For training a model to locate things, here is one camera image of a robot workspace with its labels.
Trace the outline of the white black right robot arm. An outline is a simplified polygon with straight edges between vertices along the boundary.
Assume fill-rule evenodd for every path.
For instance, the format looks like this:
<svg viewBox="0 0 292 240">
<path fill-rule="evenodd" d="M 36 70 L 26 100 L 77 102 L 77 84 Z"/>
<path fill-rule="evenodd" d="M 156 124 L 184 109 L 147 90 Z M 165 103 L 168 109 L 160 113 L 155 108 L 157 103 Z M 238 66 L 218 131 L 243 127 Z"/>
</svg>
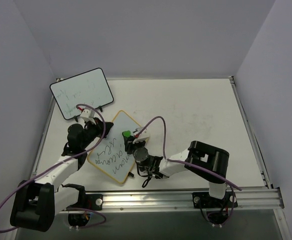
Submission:
<svg viewBox="0 0 292 240">
<path fill-rule="evenodd" d="M 192 141 L 190 146 L 171 157 L 150 155 L 145 147 L 146 141 L 135 136 L 124 136 L 125 152 L 132 155 L 137 174 L 145 178 L 142 188 L 152 179 L 167 179 L 174 174 L 190 171 L 208 181 L 208 200 L 213 206 L 220 206 L 218 211 L 203 212 L 203 203 L 198 205 L 204 219 L 213 227 L 224 226 L 233 214 L 235 207 L 235 189 L 240 189 L 226 179 L 229 153 L 221 148 L 199 141 Z"/>
</svg>

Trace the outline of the yellow framed whiteboard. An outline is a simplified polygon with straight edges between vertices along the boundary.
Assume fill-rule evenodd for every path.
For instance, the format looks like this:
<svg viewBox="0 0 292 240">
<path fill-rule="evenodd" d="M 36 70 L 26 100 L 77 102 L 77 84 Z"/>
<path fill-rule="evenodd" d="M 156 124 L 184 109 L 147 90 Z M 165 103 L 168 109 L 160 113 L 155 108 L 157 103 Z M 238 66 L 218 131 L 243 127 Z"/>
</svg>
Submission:
<svg viewBox="0 0 292 240">
<path fill-rule="evenodd" d="M 123 184 L 135 162 L 125 152 L 122 132 L 133 132 L 140 125 L 123 110 L 115 115 L 113 124 L 107 137 L 88 154 L 87 161 L 117 183 Z"/>
</svg>

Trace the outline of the green whiteboard eraser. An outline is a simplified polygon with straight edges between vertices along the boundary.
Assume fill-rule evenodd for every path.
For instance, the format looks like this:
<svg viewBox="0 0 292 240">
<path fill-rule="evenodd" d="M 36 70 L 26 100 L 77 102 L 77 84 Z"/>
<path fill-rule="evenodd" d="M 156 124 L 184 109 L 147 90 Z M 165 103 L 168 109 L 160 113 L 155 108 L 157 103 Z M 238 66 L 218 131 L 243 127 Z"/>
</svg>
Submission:
<svg viewBox="0 0 292 240">
<path fill-rule="evenodd" d="M 131 136 L 131 132 L 129 130 L 126 130 L 126 131 L 122 132 L 122 136 L 124 138 L 129 138 Z"/>
</svg>

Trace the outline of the black framed whiteboard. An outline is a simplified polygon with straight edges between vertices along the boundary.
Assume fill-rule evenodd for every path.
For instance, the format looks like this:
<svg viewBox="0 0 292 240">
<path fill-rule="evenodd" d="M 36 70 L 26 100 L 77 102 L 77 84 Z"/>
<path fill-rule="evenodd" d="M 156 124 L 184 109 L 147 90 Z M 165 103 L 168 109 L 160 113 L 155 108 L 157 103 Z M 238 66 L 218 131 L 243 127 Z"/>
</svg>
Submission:
<svg viewBox="0 0 292 240">
<path fill-rule="evenodd" d="M 50 91 L 65 120 L 80 115 L 76 108 L 78 104 L 98 109 L 114 101 L 110 86 L 100 67 L 52 83 Z"/>
</svg>

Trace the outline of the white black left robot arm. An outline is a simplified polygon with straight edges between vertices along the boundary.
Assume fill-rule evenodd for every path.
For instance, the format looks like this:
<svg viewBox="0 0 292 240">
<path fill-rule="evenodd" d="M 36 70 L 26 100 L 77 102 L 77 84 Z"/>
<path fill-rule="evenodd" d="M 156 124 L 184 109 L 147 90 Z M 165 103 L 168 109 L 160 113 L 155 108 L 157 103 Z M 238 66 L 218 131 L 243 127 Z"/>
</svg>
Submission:
<svg viewBox="0 0 292 240">
<path fill-rule="evenodd" d="M 89 209 L 84 186 L 65 183 L 65 180 L 84 165 L 87 147 L 96 138 L 106 137 L 112 122 L 102 122 L 97 117 L 84 125 L 68 127 L 67 142 L 59 160 L 47 173 L 41 173 L 31 182 L 20 182 L 10 217 L 14 227 L 46 232 L 55 215 L 71 208 Z"/>
</svg>

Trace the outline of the aluminium mounting rail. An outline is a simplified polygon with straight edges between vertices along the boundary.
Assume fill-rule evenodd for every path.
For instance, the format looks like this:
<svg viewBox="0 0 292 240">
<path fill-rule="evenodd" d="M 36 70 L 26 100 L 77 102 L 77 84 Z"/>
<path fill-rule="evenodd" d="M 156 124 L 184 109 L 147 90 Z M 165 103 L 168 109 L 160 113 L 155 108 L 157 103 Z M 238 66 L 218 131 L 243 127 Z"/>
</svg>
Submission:
<svg viewBox="0 0 292 240">
<path fill-rule="evenodd" d="M 102 193 L 105 223 L 71 229 L 66 213 L 47 232 L 20 229 L 19 240 L 279 240 L 281 199 L 265 175 L 260 153 L 242 115 L 230 79 L 110 79 L 113 104 L 103 111 L 110 121 L 124 111 L 148 125 L 152 155 L 174 155 L 201 141 L 230 154 L 227 178 L 242 188 L 238 207 L 223 227 L 212 227 L 193 207 L 192 194 L 208 189 L 191 172 L 152 180 L 142 188 L 136 176 L 117 183 L 90 162 L 68 178 L 90 193 Z"/>
</svg>

